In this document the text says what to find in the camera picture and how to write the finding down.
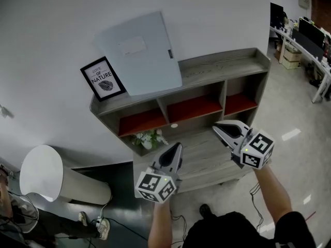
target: framed picture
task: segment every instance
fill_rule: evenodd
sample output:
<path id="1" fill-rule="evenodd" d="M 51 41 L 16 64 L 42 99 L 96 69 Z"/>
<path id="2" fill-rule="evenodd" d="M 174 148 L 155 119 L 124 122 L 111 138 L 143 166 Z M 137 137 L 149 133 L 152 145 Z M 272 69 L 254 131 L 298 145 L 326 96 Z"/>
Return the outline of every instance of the framed picture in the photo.
<path id="1" fill-rule="evenodd" d="M 81 71 L 99 101 L 126 92 L 106 57 L 83 67 Z"/>

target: black shirt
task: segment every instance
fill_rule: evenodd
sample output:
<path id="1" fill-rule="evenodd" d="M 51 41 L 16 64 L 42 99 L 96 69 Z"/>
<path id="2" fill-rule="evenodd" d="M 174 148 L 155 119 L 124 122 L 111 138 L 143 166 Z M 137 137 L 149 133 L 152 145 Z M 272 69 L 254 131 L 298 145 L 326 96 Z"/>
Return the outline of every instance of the black shirt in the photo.
<path id="1" fill-rule="evenodd" d="M 260 236 L 244 215 L 231 212 L 196 222 L 183 245 L 190 247 L 315 248 L 316 245 L 299 212 L 290 212 L 277 222 L 272 240 Z"/>

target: forearm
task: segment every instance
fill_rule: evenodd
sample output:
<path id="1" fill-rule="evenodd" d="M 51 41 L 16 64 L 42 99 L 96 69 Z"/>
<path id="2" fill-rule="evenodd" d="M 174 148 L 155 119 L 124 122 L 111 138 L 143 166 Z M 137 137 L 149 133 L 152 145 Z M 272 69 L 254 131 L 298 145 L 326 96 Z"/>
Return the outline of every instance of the forearm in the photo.
<path id="1" fill-rule="evenodd" d="M 1 190 L 1 201 L 3 205 L 3 209 L 5 210 L 6 217 L 12 218 L 13 213 L 11 208 L 11 202 L 7 191 L 7 187 L 4 183 L 0 183 L 0 190 Z"/>
<path id="2" fill-rule="evenodd" d="M 261 170 L 254 169 L 254 172 L 267 209 L 277 223 L 282 216 L 292 211 L 290 197 L 268 165 Z"/>
<path id="3" fill-rule="evenodd" d="M 149 248 L 170 248 L 172 242 L 170 201 L 155 204 L 152 228 L 149 233 Z"/>

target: office desk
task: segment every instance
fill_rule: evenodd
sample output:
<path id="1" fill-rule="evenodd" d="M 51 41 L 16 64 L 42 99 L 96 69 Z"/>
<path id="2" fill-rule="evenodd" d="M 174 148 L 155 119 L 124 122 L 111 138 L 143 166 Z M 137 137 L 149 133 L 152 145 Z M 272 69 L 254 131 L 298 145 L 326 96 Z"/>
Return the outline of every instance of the office desk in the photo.
<path id="1" fill-rule="evenodd" d="M 316 99 L 319 97 L 319 95 L 321 94 L 321 92 L 325 89 L 327 90 L 331 84 L 331 73 L 330 73 L 330 67 L 324 67 L 312 54 L 310 54 L 305 48 L 303 48 L 299 43 L 295 42 L 295 40 L 293 40 L 292 38 L 290 38 L 288 33 L 284 33 L 281 30 L 278 30 L 274 27 L 270 27 L 270 30 L 280 34 L 283 37 L 283 46 L 281 48 L 281 52 L 280 52 L 280 57 L 279 57 L 279 63 L 281 64 L 283 62 L 283 58 L 284 58 L 284 51 L 285 51 L 285 46 L 287 43 L 292 44 L 293 46 L 295 46 L 298 50 L 300 50 L 302 52 L 302 54 L 304 54 L 306 57 L 308 57 L 312 62 L 315 63 L 315 65 L 324 72 L 325 76 L 322 80 L 322 83 L 319 87 L 319 89 L 317 90 L 315 96 L 313 97 L 313 99 L 311 100 L 311 102 L 315 103 Z M 322 98 L 325 96 L 326 91 L 323 92 L 323 94 L 321 95 Z"/>

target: red shelf backing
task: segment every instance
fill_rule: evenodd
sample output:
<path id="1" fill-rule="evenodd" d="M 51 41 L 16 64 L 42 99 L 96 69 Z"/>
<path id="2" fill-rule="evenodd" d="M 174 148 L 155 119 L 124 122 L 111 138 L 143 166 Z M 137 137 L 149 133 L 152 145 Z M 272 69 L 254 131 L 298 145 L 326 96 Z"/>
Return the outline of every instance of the red shelf backing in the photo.
<path id="1" fill-rule="evenodd" d="M 119 137 L 151 130 L 167 125 L 161 109 L 153 109 L 143 113 L 121 118 L 119 121 Z"/>
<path id="2" fill-rule="evenodd" d="M 250 100 L 244 94 L 236 94 L 233 96 L 227 97 L 227 101 L 225 103 L 225 115 L 230 115 L 234 113 L 238 113 L 241 111 L 249 110 L 251 108 L 257 107 L 254 101 Z"/>
<path id="3" fill-rule="evenodd" d="M 168 105 L 170 123 L 196 118 L 222 111 L 218 100 L 213 96 L 201 96 Z"/>

